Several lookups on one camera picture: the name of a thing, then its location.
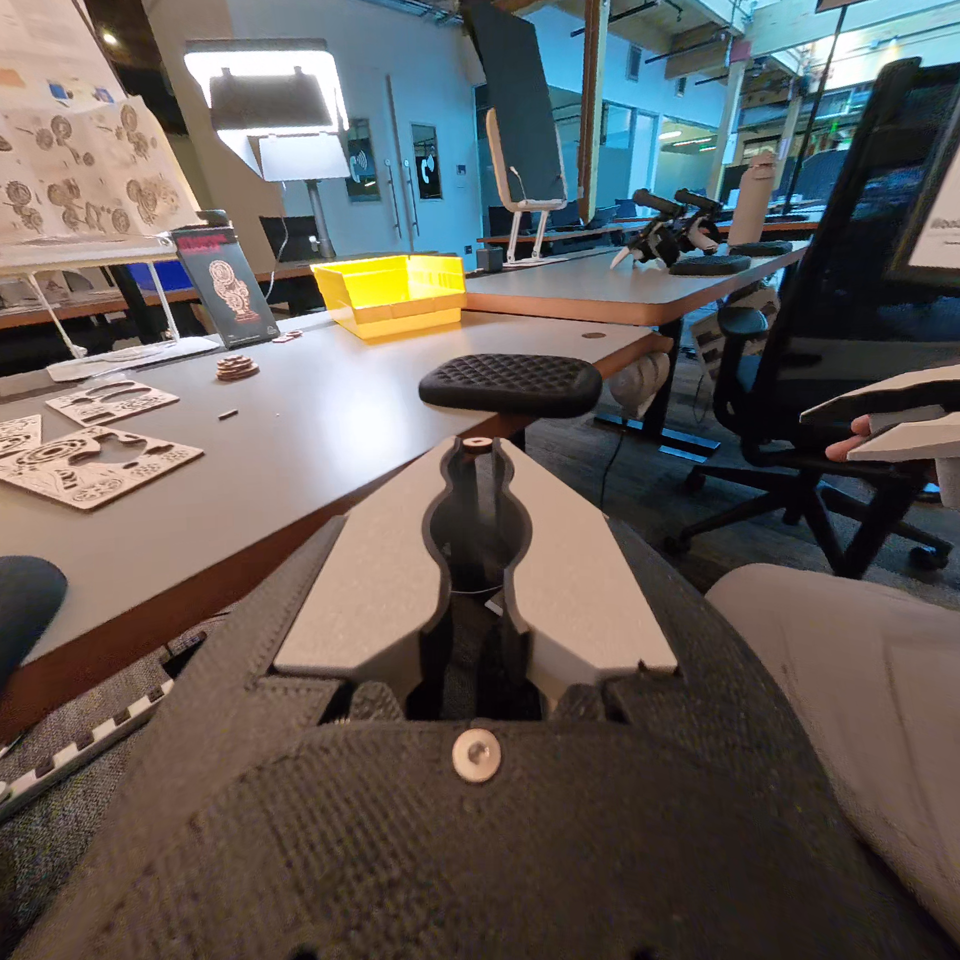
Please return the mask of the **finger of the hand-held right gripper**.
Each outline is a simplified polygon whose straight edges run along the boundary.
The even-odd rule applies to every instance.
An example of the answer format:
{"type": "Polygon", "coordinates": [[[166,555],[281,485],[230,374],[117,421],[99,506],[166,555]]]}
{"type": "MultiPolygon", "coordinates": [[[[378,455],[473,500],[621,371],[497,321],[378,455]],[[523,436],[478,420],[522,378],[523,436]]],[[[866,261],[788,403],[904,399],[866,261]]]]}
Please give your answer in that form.
{"type": "Polygon", "coordinates": [[[898,374],[842,393],[799,414],[803,424],[852,422],[862,416],[959,410],[959,366],[936,366],[898,374]]]}
{"type": "Polygon", "coordinates": [[[902,463],[959,458],[958,420],[921,420],[895,424],[848,452],[849,462],[902,463]]]}

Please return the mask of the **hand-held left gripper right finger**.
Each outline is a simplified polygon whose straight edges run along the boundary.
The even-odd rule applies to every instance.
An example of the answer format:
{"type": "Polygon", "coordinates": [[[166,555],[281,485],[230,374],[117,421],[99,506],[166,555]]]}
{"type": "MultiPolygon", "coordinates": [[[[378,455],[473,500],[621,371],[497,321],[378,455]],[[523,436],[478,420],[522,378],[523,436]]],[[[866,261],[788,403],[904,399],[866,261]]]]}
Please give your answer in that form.
{"type": "Polygon", "coordinates": [[[522,675],[552,706],[572,687],[673,676],[677,655],[605,514],[510,440],[495,457],[517,536],[503,593],[522,675]]]}

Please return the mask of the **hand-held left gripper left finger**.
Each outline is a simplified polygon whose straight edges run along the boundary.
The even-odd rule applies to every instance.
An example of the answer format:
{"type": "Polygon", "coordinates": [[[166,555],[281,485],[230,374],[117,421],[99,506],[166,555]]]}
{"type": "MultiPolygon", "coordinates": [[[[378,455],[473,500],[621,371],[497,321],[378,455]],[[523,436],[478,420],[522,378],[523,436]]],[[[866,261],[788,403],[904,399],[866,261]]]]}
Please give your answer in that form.
{"type": "Polygon", "coordinates": [[[456,449],[445,439],[348,512],[274,657],[278,674],[378,682],[402,703],[423,681],[421,634],[443,586],[425,522],[456,449]]]}

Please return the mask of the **ring-pattern wooden puzzle sheet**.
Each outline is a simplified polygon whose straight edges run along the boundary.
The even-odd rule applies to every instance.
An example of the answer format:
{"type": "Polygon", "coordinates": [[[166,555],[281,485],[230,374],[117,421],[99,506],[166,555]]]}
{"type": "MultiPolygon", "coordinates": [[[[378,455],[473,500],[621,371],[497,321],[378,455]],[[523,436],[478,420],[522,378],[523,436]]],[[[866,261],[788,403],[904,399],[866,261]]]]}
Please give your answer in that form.
{"type": "Polygon", "coordinates": [[[203,450],[98,425],[2,460],[1,480],[32,495],[90,512],[191,464],[203,450]]]}

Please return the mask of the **two-hole wooden puzzle sheet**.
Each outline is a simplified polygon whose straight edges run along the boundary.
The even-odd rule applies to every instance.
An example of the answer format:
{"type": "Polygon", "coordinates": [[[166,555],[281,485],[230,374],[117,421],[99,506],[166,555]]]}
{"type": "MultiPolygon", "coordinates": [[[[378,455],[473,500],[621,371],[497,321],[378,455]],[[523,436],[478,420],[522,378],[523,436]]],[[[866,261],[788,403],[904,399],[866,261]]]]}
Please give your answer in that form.
{"type": "Polygon", "coordinates": [[[73,424],[86,428],[115,424],[178,401],[179,398],[168,391],[131,379],[118,379],[54,396],[46,400],[45,405],[73,424]]]}

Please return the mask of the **grey office desk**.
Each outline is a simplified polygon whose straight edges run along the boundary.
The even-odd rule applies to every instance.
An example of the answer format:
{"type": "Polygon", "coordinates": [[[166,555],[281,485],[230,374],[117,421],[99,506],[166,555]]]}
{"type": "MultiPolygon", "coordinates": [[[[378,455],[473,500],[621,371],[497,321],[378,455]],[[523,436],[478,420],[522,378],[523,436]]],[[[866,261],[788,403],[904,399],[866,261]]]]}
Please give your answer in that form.
{"type": "Polygon", "coordinates": [[[672,338],[666,383],[643,419],[596,414],[594,422],[625,426],[660,452],[700,465],[714,455],[719,443],[666,427],[683,319],[778,270],[791,269],[809,245],[792,241],[785,253],[750,259],[746,270],[704,277],[673,275],[652,264],[612,269],[613,256],[606,249],[586,251],[563,261],[550,260],[545,266],[468,279],[465,307],[493,314],[641,327],[672,338]]]}

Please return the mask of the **person's right hand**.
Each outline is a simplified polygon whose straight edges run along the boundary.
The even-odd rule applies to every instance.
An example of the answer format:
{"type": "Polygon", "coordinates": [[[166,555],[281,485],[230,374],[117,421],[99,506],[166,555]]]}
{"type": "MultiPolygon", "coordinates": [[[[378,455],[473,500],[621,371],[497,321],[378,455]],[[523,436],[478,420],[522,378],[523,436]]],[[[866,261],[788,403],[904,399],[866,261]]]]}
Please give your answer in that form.
{"type": "Polygon", "coordinates": [[[858,416],[850,426],[850,435],[830,444],[824,450],[824,456],[831,462],[845,462],[852,451],[868,442],[872,437],[872,424],[869,414],[858,416]]]}

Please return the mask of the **black white marker board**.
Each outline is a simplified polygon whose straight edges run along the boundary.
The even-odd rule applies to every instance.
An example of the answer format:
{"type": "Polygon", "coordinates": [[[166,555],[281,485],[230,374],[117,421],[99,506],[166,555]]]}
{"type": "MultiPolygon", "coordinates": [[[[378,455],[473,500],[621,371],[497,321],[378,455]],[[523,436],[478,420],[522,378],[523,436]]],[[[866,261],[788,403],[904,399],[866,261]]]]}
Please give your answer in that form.
{"type": "Polygon", "coordinates": [[[958,157],[958,138],[948,138],[925,169],[916,203],[886,270],[891,282],[958,292],[958,157]]]}

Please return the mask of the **pale upright cylinder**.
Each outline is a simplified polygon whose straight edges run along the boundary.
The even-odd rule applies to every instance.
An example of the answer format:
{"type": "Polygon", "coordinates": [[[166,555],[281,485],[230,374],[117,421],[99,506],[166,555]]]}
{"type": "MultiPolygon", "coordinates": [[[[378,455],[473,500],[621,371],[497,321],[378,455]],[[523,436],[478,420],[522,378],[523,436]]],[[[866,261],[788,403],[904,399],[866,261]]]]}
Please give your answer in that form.
{"type": "Polygon", "coordinates": [[[764,150],[750,160],[739,183],[733,218],[726,237],[730,250],[760,241],[776,171],[777,160],[771,150],[764,150]]]}

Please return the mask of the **black puzzle box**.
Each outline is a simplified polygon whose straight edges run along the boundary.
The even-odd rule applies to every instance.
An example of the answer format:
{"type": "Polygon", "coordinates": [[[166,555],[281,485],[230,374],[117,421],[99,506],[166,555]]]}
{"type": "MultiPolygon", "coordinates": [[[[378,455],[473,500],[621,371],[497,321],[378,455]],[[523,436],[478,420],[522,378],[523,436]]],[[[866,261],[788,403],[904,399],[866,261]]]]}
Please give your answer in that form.
{"type": "Polygon", "coordinates": [[[170,231],[177,255],[228,350],[281,335],[229,220],[170,231]]]}

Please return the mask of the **small black monitor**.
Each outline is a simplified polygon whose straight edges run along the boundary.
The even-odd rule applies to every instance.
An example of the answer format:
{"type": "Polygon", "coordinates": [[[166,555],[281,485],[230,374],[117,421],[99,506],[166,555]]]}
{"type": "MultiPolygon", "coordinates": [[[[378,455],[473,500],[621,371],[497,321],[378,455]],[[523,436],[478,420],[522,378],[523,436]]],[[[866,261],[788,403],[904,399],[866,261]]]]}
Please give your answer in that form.
{"type": "Polygon", "coordinates": [[[322,257],[316,221],[312,215],[261,216],[259,222],[278,263],[322,257]]]}

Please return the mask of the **blue box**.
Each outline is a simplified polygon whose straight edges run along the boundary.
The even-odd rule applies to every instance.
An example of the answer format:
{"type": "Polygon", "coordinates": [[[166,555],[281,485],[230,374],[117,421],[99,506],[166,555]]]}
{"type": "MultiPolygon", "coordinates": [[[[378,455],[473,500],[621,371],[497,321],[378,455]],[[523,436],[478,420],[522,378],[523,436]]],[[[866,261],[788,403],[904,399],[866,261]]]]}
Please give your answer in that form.
{"type": "Polygon", "coordinates": [[[133,262],[126,265],[133,281],[145,294],[156,294],[160,287],[166,293],[190,290],[192,282],[179,259],[154,261],[152,263],[133,262]]]}

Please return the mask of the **black panel on stand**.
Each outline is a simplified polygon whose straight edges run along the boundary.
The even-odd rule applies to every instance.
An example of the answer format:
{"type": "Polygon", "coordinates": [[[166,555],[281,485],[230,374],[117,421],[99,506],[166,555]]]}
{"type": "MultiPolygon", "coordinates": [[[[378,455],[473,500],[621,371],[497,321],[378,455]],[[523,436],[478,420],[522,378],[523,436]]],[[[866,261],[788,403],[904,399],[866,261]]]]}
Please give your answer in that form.
{"type": "Polygon", "coordinates": [[[567,206],[569,188],[536,29],[492,2],[462,2],[461,14],[484,70],[493,173],[511,214],[506,262],[517,261],[526,213],[539,215],[531,254],[538,261],[548,216],[567,206]]]}

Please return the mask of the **studio light on pole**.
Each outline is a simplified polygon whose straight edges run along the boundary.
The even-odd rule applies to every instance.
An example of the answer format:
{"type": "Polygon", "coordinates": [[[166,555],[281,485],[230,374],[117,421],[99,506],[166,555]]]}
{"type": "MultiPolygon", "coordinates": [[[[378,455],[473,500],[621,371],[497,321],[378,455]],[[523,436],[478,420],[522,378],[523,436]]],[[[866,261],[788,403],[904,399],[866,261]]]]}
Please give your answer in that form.
{"type": "Polygon", "coordinates": [[[185,44],[184,64],[229,150],[266,183],[306,185],[318,255],[335,258],[319,184],[350,173],[350,119],[327,42],[194,39],[185,44]]]}

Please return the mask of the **wooden post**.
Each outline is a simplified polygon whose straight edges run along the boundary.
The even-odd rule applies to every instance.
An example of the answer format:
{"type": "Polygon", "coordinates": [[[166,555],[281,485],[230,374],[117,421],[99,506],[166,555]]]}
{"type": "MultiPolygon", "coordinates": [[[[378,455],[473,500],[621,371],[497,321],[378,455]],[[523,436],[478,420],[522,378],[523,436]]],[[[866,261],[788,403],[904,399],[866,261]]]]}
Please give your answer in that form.
{"type": "Polygon", "coordinates": [[[578,151],[578,209],[581,220],[594,219],[597,204],[599,141],[610,1],[584,2],[582,102],[578,151]]]}

